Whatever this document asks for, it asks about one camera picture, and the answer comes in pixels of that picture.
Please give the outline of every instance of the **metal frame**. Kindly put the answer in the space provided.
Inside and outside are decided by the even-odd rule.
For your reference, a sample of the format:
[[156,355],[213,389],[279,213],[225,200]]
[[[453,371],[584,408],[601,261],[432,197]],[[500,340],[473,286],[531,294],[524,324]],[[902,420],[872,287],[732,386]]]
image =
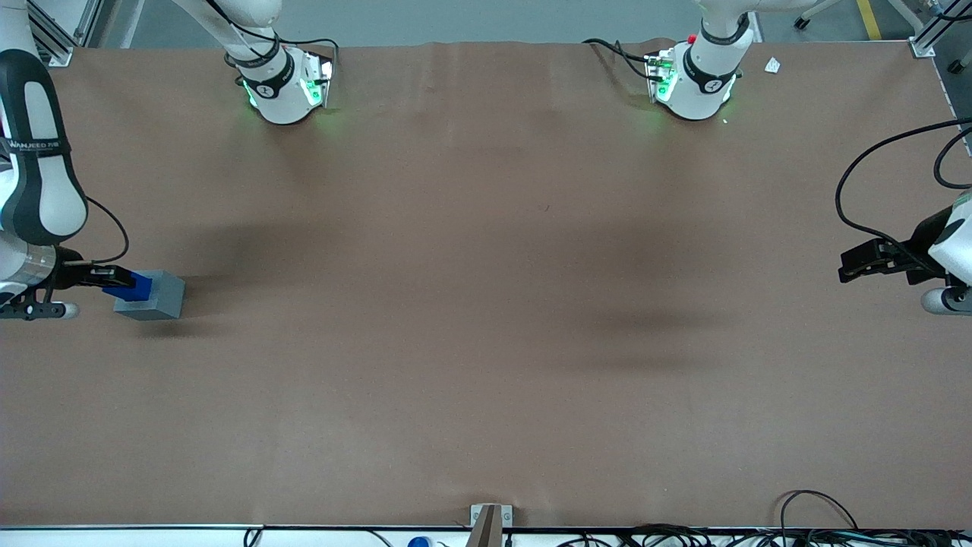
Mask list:
[[[953,0],[947,8],[942,9],[942,14],[960,17],[969,15],[970,10],[972,10],[972,0]],[[912,54],[915,57],[934,57],[935,50],[933,47],[935,43],[938,42],[953,24],[955,24],[955,21],[943,20],[937,16],[932,16],[932,19],[915,36],[908,39]]]
[[42,58],[49,58],[48,66],[67,66],[71,62],[74,48],[79,45],[74,37],[58,26],[33,0],[27,0],[27,14],[37,50]]

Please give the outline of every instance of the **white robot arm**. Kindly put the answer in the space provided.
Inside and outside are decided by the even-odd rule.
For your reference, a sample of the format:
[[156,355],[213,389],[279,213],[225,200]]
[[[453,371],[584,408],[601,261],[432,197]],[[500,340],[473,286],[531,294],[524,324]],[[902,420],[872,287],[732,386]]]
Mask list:
[[[895,243],[878,237],[842,253],[840,280],[849,283],[865,275],[901,272],[910,285],[942,279],[945,286],[925,292],[921,306],[937,315],[972,315],[970,217],[972,191],[966,190],[951,207],[921,221],[910,239]],[[932,272],[926,266],[941,270]]]
[[[87,219],[57,95],[25,0],[0,0],[0,306],[49,277],[54,246]],[[63,315],[74,310],[60,306]]]
[[816,0],[693,0],[702,8],[702,30],[649,61],[651,96],[686,120],[705,120],[729,100],[736,72],[752,44],[748,12],[805,9]]
[[972,315],[972,191],[966,190],[952,205],[942,233],[928,248],[928,256],[948,273],[946,287],[921,297],[926,311],[940,315]]
[[281,42],[271,27],[281,0],[173,1],[223,45],[267,121],[292,124],[325,104],[331,59]]

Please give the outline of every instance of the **metal bracket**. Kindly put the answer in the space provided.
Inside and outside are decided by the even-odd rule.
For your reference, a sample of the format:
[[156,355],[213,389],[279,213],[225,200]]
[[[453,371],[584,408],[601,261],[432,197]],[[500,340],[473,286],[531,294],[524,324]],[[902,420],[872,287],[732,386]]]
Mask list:
[[68,48],[67,53],[62,53],[60,57],[51,57],[48,61],[49,68],[67,68],[71,64],[71,57],[74,56],[74,48]]
[[919,50],[918,44],[915,41],[915,37],[912,36],[908,39],[908,47],[912,50],[912,55],[915,58],[934,58],[935,48],[929,47],[927,50]]
[[[469,506],[469,525],[471,527],[476,526],[476,519],[479,518],[479,512],[482,511],[483,505],[491,505],[489,503],[476,503],[475,505]],[[503,527],[509,528],[513,526],[513,506],[512,505],[501,505],[500,514],[503,515]]]

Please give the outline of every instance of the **black cable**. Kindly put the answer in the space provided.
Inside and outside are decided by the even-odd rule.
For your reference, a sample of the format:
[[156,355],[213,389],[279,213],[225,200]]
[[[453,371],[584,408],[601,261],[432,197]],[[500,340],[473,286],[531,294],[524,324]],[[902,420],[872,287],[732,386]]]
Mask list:
[[128,239],[128,231],[124,228],[124,225],[122,224],[122,221],[119,220],[119,217],[115,216],[115,213],[108,210],[108,207],[102,205],[98,200],[94,198],[88,197],[87,200],[95,207],[98,207],[99,209],[105,211],[105,214],[108,215],[113,221],[115,221],[115,225],[119,227],[119,232],[121,232],[121,237],[124,239],[124,248],[121,250],[119,254],[111,258],[105,258],[102,260],[89,260],[87,262],[91,264],[107,264],[109,262],[115,262],[116,260],[121,259],[124,255],[128,254],[128,248],[131,246],[131,241]]
[[389,541],[388,539],[385,538],[384,535],[382,535],[382,534],[374,531],[373,529],[370,529],[367,532],[370,533],[371,535],[377,537],[378,539],[380,539],[381,542],[385,544],[385,547],[395,547],[394,545],[392,545],[392,542],[391,541]]
[[641,62],[644,62],[643,56],[629,54],[628,52],[625,52],[623,49],[617,48],[614,44],[610,44],[607,41],[602,40],[600,38],[588,38],[587,40],[581,42],[581,44],[596,44],[598,46],[602,46],[604,48],[611,50],[612,52],[614,52],[615,55],[624,55],[630,58],[631,60],[639,60]]
[[263,529],[247,529],[246,533],[243,534],[243,547],[256,547],[257,542],[260,541],[260,536],[263,535]]
[[597,537],[590,537],[588,535],[581,535],[579,539],[572,539],[570,541],[565,541],[560,545],[558,545],[557,547],[571,547],[572,545],[575,545],[580,541],[583,541],[585,545],[594,543],[596,545],[601,545],[601,547],[614,547],[614,545],[607,543],[603,539],[598,539]]
[[865,234],[870,234],[872,236],[880,237],[886,240],[890,244],[894,245],[894,247],[897,248],[902,254],[904,254],[905,256],[913,260],[916,264],[918,264],[920,267],[925,269],[929,274],[932,274],[936,277],[943,277],[945,275],[944,272],[942,272],[940,269],[932,268],[931,266],[929,266],[923,259],[916,256],[915,253],[913,253],[910,249],[908,249],[908,247],[906,247],[903,243],[901,243],[894,237],[891,237],[888,234],[885,234],[884,232],[881,232],[879,230],[875,230],[874,228],[864,226],[863,224],[858,224],[856,222],[853,222],[851,219],[849,219],[847,215],[844,214],[842,195],[844,192],[844,185],[847,184],[848,179],[851,177],[851,173],[861,162],[864,161],[865,158],[870,156],[871,153],[874,152],[875,150],[878,150],[879,148],[882,148],[883,146],[886,146],[892,142],[904,138],[908,138],[910,136],[914,136],[917,134],[933,131],[935,129],[950,128],[952,126],[961,126],[970,123],[972,123],[972,118],[959,118],[958,120],[951,120],[949,122],[941,122],[938,124],[931,124],[929,126],[924,126],[917,129],[911,129],[910,131],[905,131],[902,133],[898,133],[894,136],[888,137],[885,140],[871,146],[870,148],[862,152],[859,156],[857,156],[856,159],[854,159],[853,162],[850,163],[850,166],[848,166],[847,170],[844,171],[844,175],[841,177],[841,181],[837,183],[837,192],[834,195],[834,204],[837,207],[837,216],[840,217],[841,222],[850,226],[851,228],[854,228],[855,230],[859,230],[860,232],[863,232]]
[[789,495],[789,497],[786,500],[783,501],[783,505],[780,507],[780,536],[782,536],[782,545],[783,545],[783,547],[786,547],[786,507],[790,504],[791,501],[793,501],[794,499],[796,499],[797,497],[800,497],[801,495],[803,495],[805,493],[806,494],[809,494],[809,495],[815,495],[816,497],[820,497],[820,498],[826,499],[827,501],[830,501],[831,503],[833,503],[834,505],[836,505],[837,507],[839,507],[841,509],[841,511],[844,512],[844,515],[847,516],[847,520],[850,521],[850,525],[853,527],[853,529],[860,529],[860,527],[857,525],[857,520],[853,517],[853,515],[851,514],[851,511],[848,511],[848,508],[845,507],[844,505],[842,505],[840,501],[837,501],[836,499],[834,499],[830,495],[828,495],[826,493],[823,493],[823,492],[820,492],[820,491],[816,491],[816,490],[796,490],[796,491],[793,491]]
[[[213,11],[215,11],[221,18],[223,18],[226,22],[228,22],[236,30],[238,30],[238,31],[240,31],[240,32],[242,32],[244,34],[249,34],[250,36],[255,36],[255,37],[260,38],[262,40],[269,40],[269,41],[273,41],[273,42],[279,42],[281,44],[290,44],[291,46],[303,46],[305,44],[319,44],[321,42],[325,42],[325,43],[331,44],[332,46],[334,46],[334,62],[337,63],[337,51],[340,50],[340,46],[338,46],[337,45],[337,42],[334,42],[331,38],[318,38],[316,40],[284,40],[283,38],[280,37],[279,34],[277,34],[277,31],[276,30],[273,31],[273,37],[272,38],[269,37],[269,36],[263,36],[262,34],[257,34],[256,32],[254,32],[252,30],[249,30],[247,28],[244,28],[242,25],[237,24],[236,21],[234,21],[233,19],[229,18],[229,16],[226,14],[226,12],[223,11],[223,8],[221,8],[220,5],[217,4],[216,2],[213,2],[213,0],[206,0],[206,3],[209,4],[209,6],[211,8],[213,8]],[[250,51],[254,55],[258,56],[259,58],[264,59],[264,60],[270,60],[271,59],[271,57],[269,57],[267,55],[261,55],[261,54],[257,53],[257,51],[255,51],[253,48],[250,48],[249,45],[247,47],[250,49]]]
[[935,180],[938,181],[938,184],[941,184],[942,186],[952,190],[968,190],[969,188],[972,188],[972,184],[954,184],[945,180],[945,178],[942,177],[942,161],[945,159],[946,156],[949,155],[949,152],[952,150],[952,147],[954,147],[956,143],[960,142],[963,138],[965,138],[969,134],[972,134],[972,128],[968,128],[964,131],[960,131],[959,134],[952,137],[952,140],[950,140],[945,145],[945,147],[942,148],[942,151],[938,153],[938,158],[935,158],[935,167],[933,170],[935,175]]
[[967,21],[967,20],[972,20],[972,15],[954,17],[954,16],[947,16],[945,14],[939,14],[939,15],[937,15],[935,17],[936,18],[939,18],[941,20],[946,20],[946,21],[951,21],[951,22],[963,22],[963,21]]
[[605,42],[604,40],[600,39],[600,38],[589,38],[587,40],[584,40],[583,43],[584,44],[591,44],[591,45],[595,45],[595,46],[604,46],[605,48],[607,48],[613,54],[620,55],[621,58],[624,59],[624,62],[628,63],[628,67],[631,68],[631,70],[634,71],[635,74],[638,74],[639,76],[641,76],[642,78],[645,78],[646,80],[650,80],[652,82],[662,82],[664,80],[660,76],[652,76],[650,74],[646,74],[644,72],[641,72],[641,70],[639,70],[638,67],[635,66],[635,63],[633,63],[631,61],[632,60],[636,60],[636,61],[644,62],[644,57],[643,56],[637,56],[637,55],[634,55],[634,54],[630,54],[630,53],[624,51],[624,48],[621,47],[621,41],[620,40],[615,41],[613,46],[611,44],[609,44],[608,42]]

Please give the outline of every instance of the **table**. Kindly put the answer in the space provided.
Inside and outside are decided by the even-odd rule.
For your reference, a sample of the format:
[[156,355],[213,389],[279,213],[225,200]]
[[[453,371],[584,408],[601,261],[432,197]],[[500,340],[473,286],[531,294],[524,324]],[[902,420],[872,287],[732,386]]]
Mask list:
[[[0,327],[0,522],[448,524],[501,500],[531,526],[770,525],[814,488],[865,527],[966,526],[968,321],[836,272],[868,238],[837,179],[951,116],[934,66],[760,44],[744,69],[689,123],[588,46],[348,49],[332,109],[281,128],[216,51],[76,52],[54,77],[79,179],[131,233],[122,264],[189,294],[178,322],[74,289],[77,320]],[[950,203],[949,136],[876,154],[848,215],[906,237]],[[97,212],[69,243],[120,244]]]

